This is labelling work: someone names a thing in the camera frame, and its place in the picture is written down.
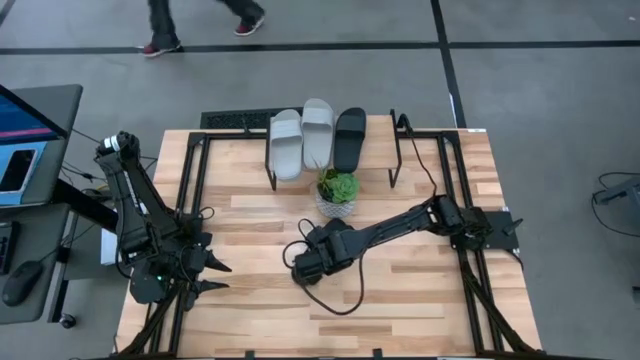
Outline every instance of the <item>sneaker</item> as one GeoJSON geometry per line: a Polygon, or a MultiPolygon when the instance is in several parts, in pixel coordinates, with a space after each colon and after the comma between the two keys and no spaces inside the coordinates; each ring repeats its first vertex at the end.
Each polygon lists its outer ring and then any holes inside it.
{"type": "Polygon", "coordinates": [[[256,21],[256,23],[253,25],[247,25],[244,23],[244,21],[242,21],[240,22],[240,25],[238,25],[238,27],[233,33],[238,36],[249,36],[254,32],[256,32],[256,30],[258,30],[260,26],[262,26],[263,22],[264,22],[264,15],[262,15],[260,19],[258,19],[258,21],[256,21]]]}
{"type": "Polygon", "coordinates": [[[162,54],[166,54],[168,52],[180,52],[182,50],[182,45],[178,44],[178,46],[170,49],[158,49],[157,47],[149,44],[145,46],[140,46],[138,49],[142,50],[142,55],[147,58],[158,57],[162,54]]]}

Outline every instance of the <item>computer screen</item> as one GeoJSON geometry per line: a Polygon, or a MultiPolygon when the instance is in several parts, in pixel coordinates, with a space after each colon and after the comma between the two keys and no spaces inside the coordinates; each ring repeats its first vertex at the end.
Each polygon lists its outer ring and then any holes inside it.
{"type": "Polygon", "coordinates": [[[58,137],[56,131],[45,123],[46,120],[34,115],[38,113],[35,109],[28,111],[29,106],[20,102],[0,94],[0,144],[46,141],[58,137]]]}

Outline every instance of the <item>potted plant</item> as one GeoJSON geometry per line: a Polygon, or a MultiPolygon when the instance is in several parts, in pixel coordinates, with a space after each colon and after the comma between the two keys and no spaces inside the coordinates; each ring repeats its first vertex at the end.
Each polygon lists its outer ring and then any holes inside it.
{"type": "Polygon", "coordinates": [[[316,204],[324,216],[342,218],[353,211],[359,190],[360,182],[353,174],[323,169],[318,174],[316,204]]]}

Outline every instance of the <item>white slide sandal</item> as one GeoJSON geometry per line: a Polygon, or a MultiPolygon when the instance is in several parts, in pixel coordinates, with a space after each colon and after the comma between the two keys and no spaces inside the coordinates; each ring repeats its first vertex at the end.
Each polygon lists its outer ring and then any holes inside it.
{"type": "Polygon", "coordinates": [[[324,100],[309,99],[302,110],[304,166],[324,169],[329,166],[333,148],[333,109],[324,100]]]}
{"type": "Polygon", "coordinates": [[[270,126],[273,171],[279,180],[295,180],[302,172],[300,115],[292,109],[283,110],[271,118],[270,126]]]}

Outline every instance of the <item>black slide sandal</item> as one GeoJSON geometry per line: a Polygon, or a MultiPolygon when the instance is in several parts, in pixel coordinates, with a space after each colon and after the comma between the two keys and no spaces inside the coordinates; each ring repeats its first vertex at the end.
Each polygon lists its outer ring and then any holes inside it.
{"type": "Polygon", "coordinates": [[[333,142],[333,167],[338,172],[352,173],[358,168],[366,130],[367,114],[363,109],[350,108],[340,114],[333,142]]]}

